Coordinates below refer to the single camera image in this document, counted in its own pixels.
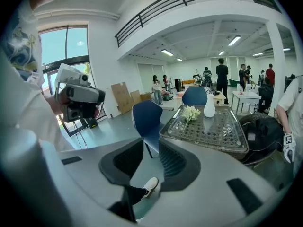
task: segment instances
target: cardboard box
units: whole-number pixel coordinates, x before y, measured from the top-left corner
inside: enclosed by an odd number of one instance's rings
[[[129,95],[125,82],[111,86],[113,94],[118,103],[118,109],[121,113],[126,113],[132,109],[134,101]]]
[[[144,101],[144,100],[151,100],[151,93],[143,93],[140,95],[141,97],[141,100]]]
[[[142,102],[139,90],[131,92],[131,97],[134,101],[134,104],[138,104],[138,103]]]

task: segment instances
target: red shirt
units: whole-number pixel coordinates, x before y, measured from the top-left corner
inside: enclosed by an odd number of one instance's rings
[[[275,83],[275,76],[276,75],[275,75],[275,72],[271,68],[268,68],[266,70],[265,75],[268,77],[271,84]]]

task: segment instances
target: white sneaker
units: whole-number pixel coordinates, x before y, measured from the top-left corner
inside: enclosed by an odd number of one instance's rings
[[[151,178],[145,185],[144,189],[146,189],[148,192],[143,197],[149,198],[150,195],[153,193],[154,189],[158,186],[159,180],[157,177]]]

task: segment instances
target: ceiling light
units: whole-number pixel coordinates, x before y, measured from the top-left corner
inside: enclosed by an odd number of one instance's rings
[[[165,54],[167,54],[167,55],[169,55],[169,56],[173,56],[173,55],[174,55],[174,54],[170,53],[170,52],[167,51],[167,50],[162,50],[162,52],[165,53]]]
[[[232,46],[234,43],[236,43],[240,39],[241,39],[241,36],[234,37],[234,39],[228,44],[228,46]]]
[[[258,55],[263,55],[263,53],[254,54],[252,56],[258,56]]]

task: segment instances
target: white vase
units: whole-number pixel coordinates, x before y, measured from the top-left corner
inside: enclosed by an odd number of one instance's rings
[[[204,134],[207,134],[214,123],[214,118],[203,117]]]
[[[212,118],[215,113],[214,108],[214,95],[213,94],[207,94],[207,103],[204,107],[204,115],[207,118]]]

